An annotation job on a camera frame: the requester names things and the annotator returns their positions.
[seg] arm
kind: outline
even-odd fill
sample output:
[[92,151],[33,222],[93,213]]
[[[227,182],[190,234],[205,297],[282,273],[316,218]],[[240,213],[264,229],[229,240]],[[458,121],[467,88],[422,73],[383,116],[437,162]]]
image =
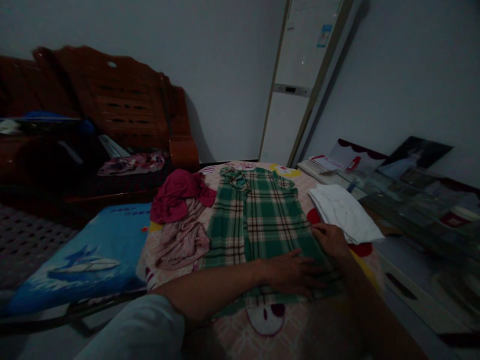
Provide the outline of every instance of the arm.
[[341,228],[313,225],[313,235],[338,263],[353,316],[374,359],[427,359],[415,340],[399,323],[353,258]]
[[314,259],[297,257],[301,249],[271,259],[257,259],[240,265],[214,267],[169,281],[150,294],[162,295],[187,321],[201,322],[214,315],[241,294],[259,285],[269,285],[287,294],[310,297],[308,288],[325,285],[309,275],[322,271],[310,265]]

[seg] folded white cloth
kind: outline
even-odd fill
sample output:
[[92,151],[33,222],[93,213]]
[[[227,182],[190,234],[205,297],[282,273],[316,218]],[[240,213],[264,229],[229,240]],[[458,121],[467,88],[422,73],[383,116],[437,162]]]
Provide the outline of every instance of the folded white cloth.
[[343,229],[347,243],[358,245],[385,240],[362,205],[340,185],[317,184],[308,194],[322,220]]

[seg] person's right hand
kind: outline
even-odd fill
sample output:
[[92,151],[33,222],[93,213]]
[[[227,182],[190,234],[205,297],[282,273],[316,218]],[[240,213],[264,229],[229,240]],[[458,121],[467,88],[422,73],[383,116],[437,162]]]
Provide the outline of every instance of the person's right hand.
[[317,223],[312,226],[313,236],[320,242],[323,250],[336,260],[352,257],[344,231],[336,225]]

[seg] clothes pile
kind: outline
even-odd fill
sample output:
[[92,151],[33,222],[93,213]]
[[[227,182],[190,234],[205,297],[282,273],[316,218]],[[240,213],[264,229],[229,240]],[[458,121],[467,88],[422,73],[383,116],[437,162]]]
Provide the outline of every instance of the clothes pile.
[[137,153],[132,156],[113,157],[98,170],[98,176],[124,176],[144,174],[163,169],[165,161],[170,157],[166,150],[152,153]]
[[198,218],[216,195],[198,172],[177,169],[168,176],[150,211],[152,222],[165,224],[155,262],[159,269],[180,269],[209,251],[210,240]]

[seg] green plaid shirt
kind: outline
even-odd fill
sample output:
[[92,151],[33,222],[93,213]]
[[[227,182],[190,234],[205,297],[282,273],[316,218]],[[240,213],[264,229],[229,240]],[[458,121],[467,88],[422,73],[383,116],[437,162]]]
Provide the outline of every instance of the green plaid shirt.
[[[269,259],[301,248],[302,256],[314,258],[315,265],[325,270],[318,280],[327,287],[312,290],[313,297],[320,299],[339,292],[339,272],[312,235],[293,181],[259,167],[251,171],[224,167],[220,175],[223,179],[207,232],[210,251],[200,260],[199,269]],[[215,317],[245,307],[305,300],[264,285],[246,292]]]

